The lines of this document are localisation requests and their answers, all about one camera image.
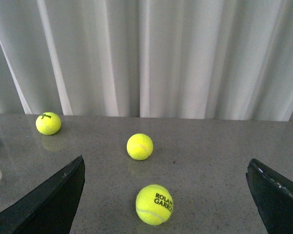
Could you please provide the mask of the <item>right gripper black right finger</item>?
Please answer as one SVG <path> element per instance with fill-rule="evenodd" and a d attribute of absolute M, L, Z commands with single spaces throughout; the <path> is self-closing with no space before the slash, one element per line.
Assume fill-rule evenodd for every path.
<path fill-rule="evenodd" d="M 293 182 L 253 158 L 246 180 L 269 234 L 293 234 Z"/>

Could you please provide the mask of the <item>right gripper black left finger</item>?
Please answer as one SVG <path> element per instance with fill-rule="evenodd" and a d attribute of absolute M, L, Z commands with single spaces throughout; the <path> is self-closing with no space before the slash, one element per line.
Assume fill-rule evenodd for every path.
<path fill-rule="evenodd" d="M 75 158 L 0 212 L 0 234 L 68 234 L 85 183 L 82 156 Z"/>

